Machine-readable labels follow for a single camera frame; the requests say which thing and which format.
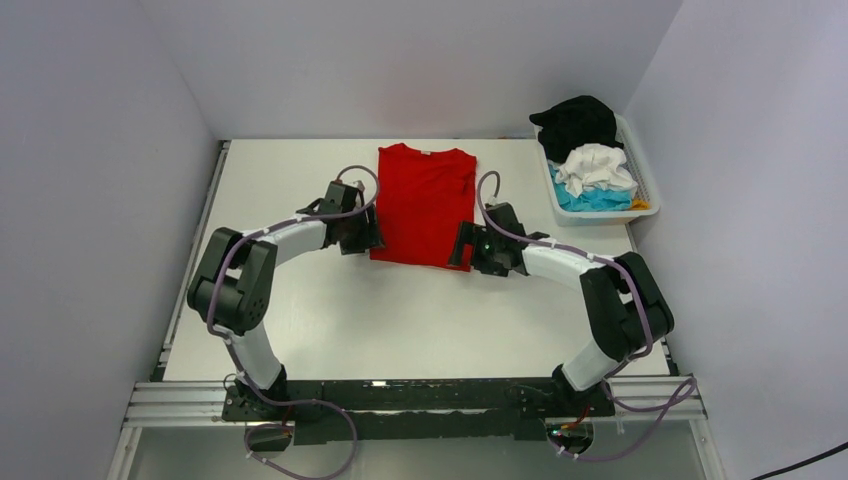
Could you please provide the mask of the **red t shirt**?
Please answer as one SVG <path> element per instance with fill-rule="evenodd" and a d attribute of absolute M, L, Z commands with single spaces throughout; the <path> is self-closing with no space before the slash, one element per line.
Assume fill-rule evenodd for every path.
<path fill-rule="evenodd" d="M 397 143 L 378 149 L 376 213 L 384 246 L 372 261 L 468 272 L 450 263 L 460 224 L 474 220 L 477 158 L 460 149 L 422 151 Z"/>

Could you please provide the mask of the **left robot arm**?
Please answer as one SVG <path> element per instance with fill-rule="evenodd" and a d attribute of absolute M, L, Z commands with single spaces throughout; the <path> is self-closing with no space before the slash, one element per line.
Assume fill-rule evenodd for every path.
<path fill-rule="evenodd" d="M 287 406 L 287 373 L 268 337 L 264 318 L 276 269 L 301 255 L 332 246 L 341 254 L 383 247 L 376 201 L 361 185 L 340 180 L 291 217 L 268 227 L 216 229 L 201 256 L 187 292 L 188 306 L 207 331 L 223 340 L 238 382 L 251 389 L 248 407 L 264 420 Z"/>

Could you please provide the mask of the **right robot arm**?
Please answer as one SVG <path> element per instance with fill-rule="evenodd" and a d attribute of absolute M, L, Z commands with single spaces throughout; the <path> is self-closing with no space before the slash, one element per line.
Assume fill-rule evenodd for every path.
<path fill-rule="evenodd" d="M 543 232 L 527 233 L 506 202 L 485 205 L 483 216 L 481 224 L 460 222 L 449 265 L 490 276 L 541 277 L 584 300 L 588 341 L 552 373 L 551 401 L 560 413 L 578 413 L 591 391 L 673 331 L 673 314 L 641 255 L 597 255 Z"/>

